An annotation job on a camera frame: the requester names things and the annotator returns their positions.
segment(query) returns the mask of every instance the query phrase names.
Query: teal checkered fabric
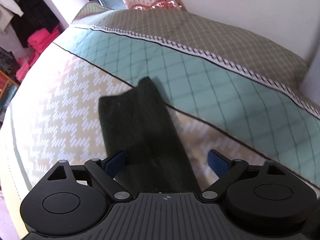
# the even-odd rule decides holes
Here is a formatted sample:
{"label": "teal checkered fabric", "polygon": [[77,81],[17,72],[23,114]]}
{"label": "teal checkered fabric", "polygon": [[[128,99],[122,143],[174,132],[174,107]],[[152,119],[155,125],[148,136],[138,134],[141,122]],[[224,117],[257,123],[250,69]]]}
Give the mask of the teal checkered fabric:
{"label": "teal checkered fabric", "polygon": [[55,43],[132,85],[150,76],[169,104],[320,185],[320,120],[286,95],[203,58],[113,33],[69,28]]}

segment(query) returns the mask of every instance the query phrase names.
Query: bed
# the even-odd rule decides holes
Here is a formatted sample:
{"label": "bed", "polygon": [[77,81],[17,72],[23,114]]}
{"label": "bed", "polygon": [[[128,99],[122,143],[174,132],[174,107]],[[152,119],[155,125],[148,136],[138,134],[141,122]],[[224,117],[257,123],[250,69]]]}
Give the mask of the bed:
{"label": "bed", "polygon": [[101,96],[149,76],[201,189],[218,179],[216,149],[262,165],[272,159],[318,193],[319,107],[301,96],[306,62],[250,31],[185,11],[86,4],[28,72],[0,130],[0,180],[20,237],[19,207],[58,160],[104,159]]}

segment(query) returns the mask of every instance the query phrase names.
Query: black circular motor housing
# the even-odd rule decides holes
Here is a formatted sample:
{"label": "black circular motor housing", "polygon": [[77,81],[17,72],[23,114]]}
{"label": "black circular motor housing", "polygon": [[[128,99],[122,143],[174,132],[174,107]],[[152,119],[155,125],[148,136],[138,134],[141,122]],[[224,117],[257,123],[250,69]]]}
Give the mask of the black circular motor housing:
{"label": "black circular motor housing", "polygon": [[105,196],[74,178],[42,179],[20,206],[29,231],[68,236],[96,225],[107,212]]}
{"label": "black circular motor housing", "polygon": [[254,228],[287,228],[305,221],[316,204],[314,190],[277,163],[265,162],[255,178],[232,184],[231,214]]}

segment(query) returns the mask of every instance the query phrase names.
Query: ribbed black plate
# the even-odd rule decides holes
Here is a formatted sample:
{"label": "ribbed black plate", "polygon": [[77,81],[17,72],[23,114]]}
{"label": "ribbed black plate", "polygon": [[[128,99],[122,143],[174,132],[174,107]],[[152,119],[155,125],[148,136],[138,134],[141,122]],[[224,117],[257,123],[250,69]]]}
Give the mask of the ribbed black plate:
{"label": "ribbed black plate", "polygon": [[199,202],[193,193],[141,193],[129,203],[115,204],[95,228],[77,236],[25,240],[307,240],[302,234],[284,238],[254,236],[233,225],[216,204]]}

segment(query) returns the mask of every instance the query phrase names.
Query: black basket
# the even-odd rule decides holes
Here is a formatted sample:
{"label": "black basket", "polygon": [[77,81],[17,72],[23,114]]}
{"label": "black basket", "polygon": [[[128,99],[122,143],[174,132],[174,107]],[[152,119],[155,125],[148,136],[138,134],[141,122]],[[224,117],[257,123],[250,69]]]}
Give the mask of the black basket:
{"label": "black basket", "polygon": [[7,52],[0,47],[0,70],[7,74],[15,74],[19,69],[19,64],[12,52]]}

